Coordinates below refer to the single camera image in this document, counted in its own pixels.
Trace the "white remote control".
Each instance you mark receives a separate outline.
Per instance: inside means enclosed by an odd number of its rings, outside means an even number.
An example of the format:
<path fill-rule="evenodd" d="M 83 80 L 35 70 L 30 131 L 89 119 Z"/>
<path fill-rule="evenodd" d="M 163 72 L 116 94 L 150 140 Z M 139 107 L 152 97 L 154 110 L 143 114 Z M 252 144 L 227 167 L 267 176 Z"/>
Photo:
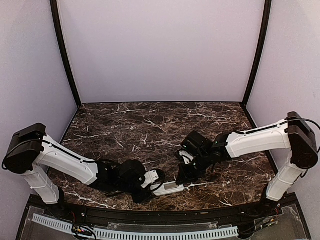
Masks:
<path fill-rule="evenodd" d="M 185 189 L 183 184 L 177 185 L 175 181 L 164 183 L 159 189 L 153 191 L 152 193 L 159 197 L 165 195 L 171 195 L 175 193 L 180 193 Z"/>

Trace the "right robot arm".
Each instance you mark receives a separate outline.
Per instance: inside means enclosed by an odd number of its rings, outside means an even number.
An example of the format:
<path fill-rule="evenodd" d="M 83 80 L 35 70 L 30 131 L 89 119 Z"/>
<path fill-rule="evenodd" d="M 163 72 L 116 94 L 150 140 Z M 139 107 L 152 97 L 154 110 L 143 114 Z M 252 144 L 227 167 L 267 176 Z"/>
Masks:
<path fill-rule="evenodd" d="M 192 131 L 181 143 L 176 153 L 180 160 L 177 185 L 196 182 L 209 167 L 244 155 L 277 149 L 289 149 L 285 164 L 268 183 L 265 198 L 255 205 L 255 213 L 266 217 L 275 208 L 285 192 L 304 177 L 319 160 L 316 135 L 308 125 L 309 119 L 297 112 L 276 123 L 246 130 L 219 134 L 214 141 Z"/>

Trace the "grey battery cover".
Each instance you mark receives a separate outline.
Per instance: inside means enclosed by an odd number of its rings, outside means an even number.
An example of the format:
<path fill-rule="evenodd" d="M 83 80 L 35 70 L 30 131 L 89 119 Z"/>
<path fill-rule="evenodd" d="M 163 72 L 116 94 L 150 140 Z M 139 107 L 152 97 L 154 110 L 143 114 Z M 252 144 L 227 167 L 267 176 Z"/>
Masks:
<path fill-rule="evenodd" d="M 165 190 L 173 190 L 179 187 L 175 182 L 167 182 L 163 186 Z"/>

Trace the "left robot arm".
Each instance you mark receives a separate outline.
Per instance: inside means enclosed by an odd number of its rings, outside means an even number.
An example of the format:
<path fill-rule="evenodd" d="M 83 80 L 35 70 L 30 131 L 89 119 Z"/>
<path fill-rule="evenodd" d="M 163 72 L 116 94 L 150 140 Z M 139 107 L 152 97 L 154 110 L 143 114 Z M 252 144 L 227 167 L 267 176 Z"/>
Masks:
<path fill-rule="evenodd" d="M 12 136 L 2 168 L 23 176 L 60 218 L 67 218 L 71 208 L 62 200 L 63 191 L 49 179 L 43 166 L 67 174 L 100 192 L 128 193 L 135 203 L 152 196 L 150 186 L 160 179 L 157 170 L 146 170 L 138 160 L 116 163 L 81 156 L 50 137 L 45 125 L 33 124 Z"/>

